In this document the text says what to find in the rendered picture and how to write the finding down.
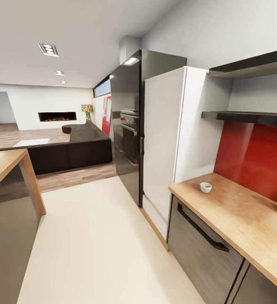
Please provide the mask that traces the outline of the coffee cup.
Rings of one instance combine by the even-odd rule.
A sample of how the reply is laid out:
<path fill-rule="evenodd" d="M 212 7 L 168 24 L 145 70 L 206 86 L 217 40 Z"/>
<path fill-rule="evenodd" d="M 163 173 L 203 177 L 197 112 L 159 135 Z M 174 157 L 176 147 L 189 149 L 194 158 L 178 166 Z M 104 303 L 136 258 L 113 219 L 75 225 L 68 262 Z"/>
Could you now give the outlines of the coffee cup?
<path fill-rule="evenodd" d="M 208 193 L 211 190 L 212 186 L 208 183 L 202 182 L 200 183 L 200 189 L 204 193 Z"/>

